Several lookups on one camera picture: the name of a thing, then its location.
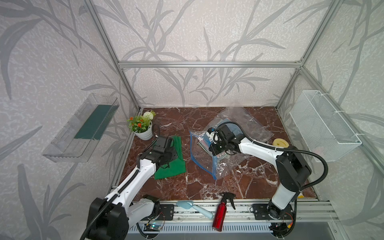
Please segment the green tank top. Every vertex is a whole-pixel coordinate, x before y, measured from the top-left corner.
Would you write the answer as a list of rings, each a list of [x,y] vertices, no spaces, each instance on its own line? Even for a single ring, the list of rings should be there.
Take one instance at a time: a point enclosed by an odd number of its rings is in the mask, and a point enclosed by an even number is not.
[[[173,146],[178,154],[178,157],[171,161],[168,165],[161,166],[155,173],[155,180],[161,180],[184,174],[186,170],[186,162],[182,153],[182,139],[179,136],[173,136]]]

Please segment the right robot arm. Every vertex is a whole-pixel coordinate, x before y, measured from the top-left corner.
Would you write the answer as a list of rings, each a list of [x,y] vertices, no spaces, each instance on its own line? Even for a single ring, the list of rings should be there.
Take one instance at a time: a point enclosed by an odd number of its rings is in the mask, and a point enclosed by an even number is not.
[[[301,193],[308,177],[312,173],[310,167],[296,148],[284,151],[282,148],[266,145],[251,140],[245,134],[235,134],[227,125],[209,128],[206,132],[209,140],[209,151],[217,156],[222,152],[234,152],[264,160],[274,166],[280,184],[268,203],[267,213],[272,219],[280,219],[287,212],[288,205],[294,202]]]

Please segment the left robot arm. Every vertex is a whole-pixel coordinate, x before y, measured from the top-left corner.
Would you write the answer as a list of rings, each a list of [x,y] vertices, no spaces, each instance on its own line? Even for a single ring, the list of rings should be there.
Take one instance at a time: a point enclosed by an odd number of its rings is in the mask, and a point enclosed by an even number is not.
[[[133,199],[149,178],[162,166],[178,158],[172,137],[159,136],[137,159],[137,166],[105,198],[96,198],[90,205],[87,227],[81,239],[124,240],[131,227],[145,218],[160,215],[158,198],[144,196]]]

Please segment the clear vacuum bag blue zip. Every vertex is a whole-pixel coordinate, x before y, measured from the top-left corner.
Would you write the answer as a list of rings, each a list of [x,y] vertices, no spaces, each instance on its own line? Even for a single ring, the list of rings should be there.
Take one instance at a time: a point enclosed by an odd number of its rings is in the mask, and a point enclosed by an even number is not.
[[[245,159],[238,147],[244,134],[263,143],[273,136],[245,108],[225,108],[202,131],[190,131],[191,160],[219,180]]]

